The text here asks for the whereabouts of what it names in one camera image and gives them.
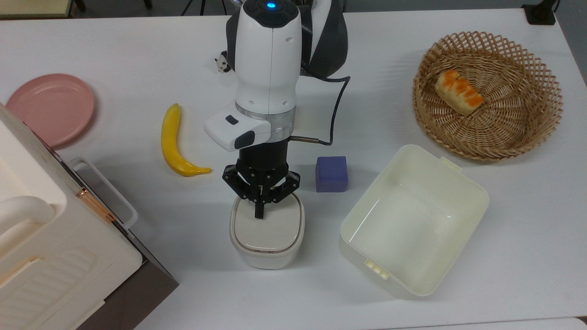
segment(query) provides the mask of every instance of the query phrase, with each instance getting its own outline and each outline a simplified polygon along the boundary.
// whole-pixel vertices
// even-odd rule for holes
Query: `yellow banana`
[[[198,167],[185,160],[177,150],[177,132],[180,127],[181,112],[180,106],[176,103],[167,109],[163,118],[161,128],[161,151],[167,165],[177,174],[184,177],[195,176],[196,174],[210,173],[209,167]]]

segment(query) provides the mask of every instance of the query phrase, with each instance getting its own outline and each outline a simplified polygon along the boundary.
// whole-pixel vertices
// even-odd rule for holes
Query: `white table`
[[[345,16],[351,75],[332,147],[291,143],[302,176],[306,233],[293,264],[279,271],[244,264],[230,243],[235,198],[219,175],[236,153],[218,147],[204,119],[230,102],[233,73],[214,58],[225,49],[226,17],[0,22],[0,100],[27,80],[70,73],[96,96],[87,133],[59,151],[84,156],[139,212],[134,233],[180,286],[138,327],[149,329],[379,329],[587,314],[587,89],[558,25],[527,25],[521,9],[379,12]],[[517,159],[477,163],[453,156],[416,124],[412,79],[421,56],[444,35],[502,34],[548,65],[564,113],[546,143]],[[340,85],[298,82],[296,134],[328,137]],[[161,156],[161,121],[183,107],[180,149],[214,173],[184,178]],[[405,144],[445,156],[484,186],[490,206],[463,253],[431,296],[394,299],[338,251],[345,215]],[[315,192],[318,156],[347,156],[349,189]]]
[[[527,321],[492,322],[404,328],[405,330],[585,330],[587,325],[576,318],[535,319]]]

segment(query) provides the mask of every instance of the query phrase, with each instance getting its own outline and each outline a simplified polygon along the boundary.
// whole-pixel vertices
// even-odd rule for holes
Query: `black cable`
[[[206,7],[206,0],[202,0],[202,5],[200,6],[200,16],[204,16],[204,8]]]
[[[184,9],[184,11],[181,13],[181,15],[180,15],[180,16],[183,16],[183,15],[185,15],[185,12],[187,12],[187,9],[190,7],[190,5],[191,5],[191,2],[192,2],[192,1],[193,1],[193,0],[190,0],[190,1],[187,3],[187,6],[185,6],[185,9]]]
[[[344,78],[337,78],[337,79],[326,78],[326,77],[323,77],[317,73],[313,73],[312,71],[308,70],[308,67],[304,63],[302,63],[302,69],[304,69],[304,71],[307,72],[308,74],[310,74],[312,77],[320,79],[324,82],[344,82],[344,84],[342,85],[340,92],[338,93],[338,98],[336,99],[334,109],[332,110],[332,118],[330,120],[330,141],[325,142],[320,139],[316,139],[314,137],[304,137],[304,136],[290,136],[289,140],[290,141],[299,141],[299,142],[319,143],[324,146],[331,146],[332,141],[334,139],[334,121],[336,119],[336,112],[338,111],[338,105],[340,104],[340,99],[342,98],[342,94],[345,92],[346,85],[349,84],[350,76],[347,76]]]

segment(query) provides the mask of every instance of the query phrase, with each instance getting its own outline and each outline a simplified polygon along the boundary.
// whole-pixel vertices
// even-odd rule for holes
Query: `pink plate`
[[[22,85],[6,108],[50,147],[74,139],[94,112],[94,95],[81,79],[56,73]]]

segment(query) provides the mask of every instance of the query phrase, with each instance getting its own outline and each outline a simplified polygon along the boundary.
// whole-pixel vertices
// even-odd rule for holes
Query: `white bin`
[[[434,292],[489,204],[445,158],[402,147],[340,228],[340,251],[398,298]]]

